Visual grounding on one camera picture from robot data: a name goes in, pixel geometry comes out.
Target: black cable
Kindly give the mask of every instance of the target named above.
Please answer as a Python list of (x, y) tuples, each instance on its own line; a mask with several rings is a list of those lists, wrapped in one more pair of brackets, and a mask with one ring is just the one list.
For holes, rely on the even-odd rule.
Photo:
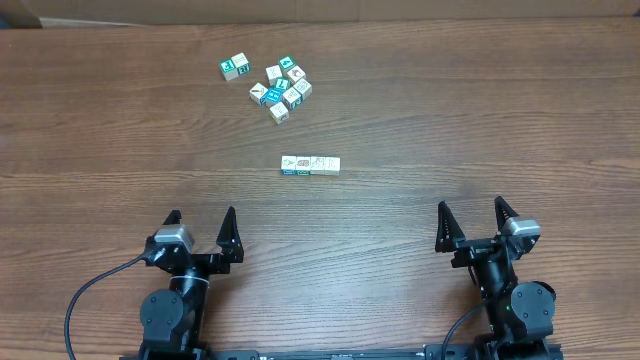
[(453, 337), (453, 333), (460, 327), (460, 325), (462, 325), (463, 322), (465, 322), (468, 318), (473, 316), (475, 313), (482, 310), (485, 306), (487, 306), (488, 304), (496, 300), (505, 290), (507, 290), (507, 287), (509, 286), (509, 284), (511, 284), (511, 257), (509, 257), (508, 242), (509, 240), (505, 239), (504, 243), (502, 244), (503, 245), (502, 249), (504, 250), (504, 254), (507, 258), (507, 279), (505, 279), (505, 282), (500, 288), (500, 291), (493, 294), (492, 297), (482, 300), (480, 305), (477, 305), (473, 309), (469, 310), (466, 314), (462, 315), (462, 317), (458, 319), (458, 321), (456, 321), (455, 324), (453, 324), (451, 329), (449, 329), (447, 336), (445, 336), (444, 341), (442, 342), (442, 348), (440, 350), (440, 360), (447, 360), (446, 359), (447, 346), (449, 345), (449, 341), (451, 341), (451, 338)]
[(120, 270), (124, 270), (128, 268), (129, 266), (142, 260), (142, 257), (143, 255), (139, 255), (138, 257), (129, 261), (128, 263), (122, 264), (117, 268), (111, 269), (102, 275), (96, 276), (95, 278), (89, 280), (86, 284), (82, 285), (82, 287), (78, 290), (78, 292), (76, 292), (76, 294), (73, 295), (73, 299), (71, 299), (71, 303), (69, 303), (69, 308), (67, 309), (67, 316), (65, 316), (64, 318), (64, 344), (67, 346), (67, 354), (69, 355), (69, 359), (76, 360), (76, 357), (73, 354), (73, 349), (71, 348), (71, 338), (69, 336), (69, 321), (71, 320), (71, 311), (73, 311), (73, 307), (76, 305), (76, 301), (78, 301), (78, 298), (80, 297), (80, 295), (82, 295), (82, 293), (85, 290), (87, 290), (89, 286), (97, 283), (98, 281), (106, 278), (109, 275), (113, 275)]

